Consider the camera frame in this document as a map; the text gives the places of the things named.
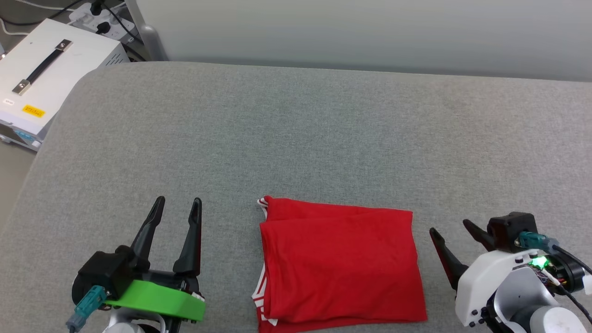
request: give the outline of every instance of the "power strip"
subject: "power strip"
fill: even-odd
[[[121,20],[121,22],[132,34],[137,35],[138,32],[136,29],[136,25],[132,22],[129,22],[125,18],[121,18],[118,15],[118,10],[119,8],[113,11],[115,15],[117,15],[117,17]],[[134,37],[130,36],[130,34],[127,33],[125,29],[123,29],[121,24],[117,22],[117,20],[113,17],[113,15],[111,15],[111,13],[108,10],[103,9],[99,15],[92,15],[90,2],[87,2],[75,9],[69,17],[70,20],[73,21],[72,25],[74,27],[90,31],[92,33],[96,33],[96,27],[99,24],[103,22],[108,22],[111,26],[111,29],[109,30],[109,32],[102,34],[102,36],[120,41],[122,44],[127,44],[134,41]]]

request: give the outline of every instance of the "yellow label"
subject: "yellow label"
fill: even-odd
[[[37,117],[37,118],[41,118],[45,114],[45,111],[40,110],[40,109],[38,109],[36,107],[32,107],[30,105],[25,105],[25,107],[22,108],[22,110],[25,111],[28,114],[31,114],[31,115]]]

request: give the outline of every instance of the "red fabric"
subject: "red fabric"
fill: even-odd
[[[427,320],[412,212],[265,201],[260,333]]]

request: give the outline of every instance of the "white metal case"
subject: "white metal case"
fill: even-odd
[[[63,40],[70,47],[21,95],[13,89]],[[129,62],[118,41],[53,20],[43,21],[0,60],[0,140],[39,150],[54,116],[85,74]]]

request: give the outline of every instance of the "gray tablecloth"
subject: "gray tablecloth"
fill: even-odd
[[[578,82],[200,63],[92,72],[64,103],[0,236],[2,331],[65,332],[77,270],[130,244],[164,195],[156,269],[172,268],[191,202],[204,202],[208,309],[182,331],[255,332],[255,202],[265,194],[414,212],[429,320],[331,332],[463,331],[428,229],[470,264],[485,250],[462,219],[484,227],[531,212],[542,233],[592,261],[591,130],[592,84]],[[577,296],[592,310],[592,297]],[[84,332],[106,324],[96,313]]]

